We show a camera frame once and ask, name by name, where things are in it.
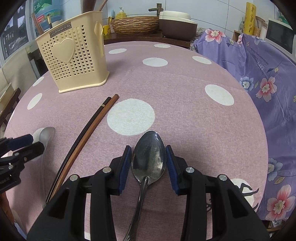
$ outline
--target round table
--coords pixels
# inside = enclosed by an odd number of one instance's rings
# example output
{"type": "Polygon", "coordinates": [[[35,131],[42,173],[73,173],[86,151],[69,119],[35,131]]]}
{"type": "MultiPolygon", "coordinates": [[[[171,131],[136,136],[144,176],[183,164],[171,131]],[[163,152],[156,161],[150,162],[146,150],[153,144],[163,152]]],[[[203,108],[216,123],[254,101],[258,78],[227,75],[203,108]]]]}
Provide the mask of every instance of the round table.
{"type": "MultiPolygon", "coordinates": [[[[263,124],[247,92],[225,69],[193,51],[155,42],[109,44],[105,53],[110,71],[106,84],[60,94],[47,72],[25,93],[8,123],[7,137],[30,133],[38,138],[40,128],[56,129],[44,170],[36,161],[26,163],[21,184],[7,192],[26,232],[42,211],[40,172],[48,191],[83,127],[116,93],[119,100],[93,132],[68,177],[94,174],[121,156],[126,145],[133,148],[145,131],[155,130],[188,165],[209,176],[226,174],[242,192],[254,192],[246,196],[253,207],[260,203],[268,166],[263,124]]],[[[139,188],[130,171],[122,195],[111,197],[117,240],[128,229],[139,188]]],[[[147,190],[137,239],[180,240],[185,205],[186,196],[174,193],[166,170],[147,190]]]]}

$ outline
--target soap dispenser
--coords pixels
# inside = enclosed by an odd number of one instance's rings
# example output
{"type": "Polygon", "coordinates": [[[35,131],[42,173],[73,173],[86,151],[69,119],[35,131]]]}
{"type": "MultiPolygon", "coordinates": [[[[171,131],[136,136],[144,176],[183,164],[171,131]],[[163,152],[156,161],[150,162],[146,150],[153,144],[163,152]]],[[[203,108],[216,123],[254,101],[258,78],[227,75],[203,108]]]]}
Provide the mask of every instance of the soap dispenser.
{"type": "Polygon", "coordinates": [[[116,15],[115,19],[120,19],[120,18],[126,18],[126,13],[122,10],[122,7],[120,7],[120,11],[116,15]]]}

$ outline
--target metal screw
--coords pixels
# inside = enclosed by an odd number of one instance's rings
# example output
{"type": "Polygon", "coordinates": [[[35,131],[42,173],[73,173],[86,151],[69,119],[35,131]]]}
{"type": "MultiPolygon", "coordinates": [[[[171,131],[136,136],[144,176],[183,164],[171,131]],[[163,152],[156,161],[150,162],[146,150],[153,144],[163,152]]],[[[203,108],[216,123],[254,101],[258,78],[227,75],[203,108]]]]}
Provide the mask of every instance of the metal screw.
{"type": "Polygon", "coordinates": [[[71,180],[72,182],[76,181],[77,179],[78,179],[78,176],[77,176],[76,174],[70,176],[70,180],[71,180]]]}
{"type": "Polygon", "coordinates": [[[185,170],[188,173],[193,173],[194,172],[194,168],[193,167],[187,167],[185,170]]]}
{"type": "Polygon", "coordinates": [[[220,179],[221,181],[226,181],[226,180],[227,180],[227,176],[224,175],[224,174],[221,174],[221,175],[219,175],[219,179],[220,179]]]}
{"type": "Polygon", "coordinates": [[[104,167],[103,173],[109,173],[112,169],[110,167],[104,167]]]}

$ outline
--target woven basket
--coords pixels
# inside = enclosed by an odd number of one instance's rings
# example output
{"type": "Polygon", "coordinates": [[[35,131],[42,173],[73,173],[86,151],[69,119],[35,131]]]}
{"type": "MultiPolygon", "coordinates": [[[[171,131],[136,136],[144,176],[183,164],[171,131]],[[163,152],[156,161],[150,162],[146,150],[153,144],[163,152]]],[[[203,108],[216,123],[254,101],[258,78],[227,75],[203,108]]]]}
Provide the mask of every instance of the woven basket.
{"type": "Polygon", "coordinates": [[[156,16],[131,17],[112,20],[114,32],[118,34],[146,34],[159,30],[159,18],[156,16]]]}

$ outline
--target faucet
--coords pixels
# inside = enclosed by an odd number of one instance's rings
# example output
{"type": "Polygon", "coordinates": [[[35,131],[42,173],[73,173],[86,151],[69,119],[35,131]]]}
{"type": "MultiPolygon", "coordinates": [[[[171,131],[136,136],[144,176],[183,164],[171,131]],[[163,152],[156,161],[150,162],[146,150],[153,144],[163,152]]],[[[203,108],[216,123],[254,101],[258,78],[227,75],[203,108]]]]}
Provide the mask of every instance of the faucet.
{"type": "Polygon", "coordinates": [[[157,3],[156,6],[157,6],[156,8],[150,8],[150,9],[148,9],[148,11],[149,12],[157,11],[156,16],[159,17],[159,13],[163,11],[163,8],[161,7],[162,4],[161,3],[157,3]]]}

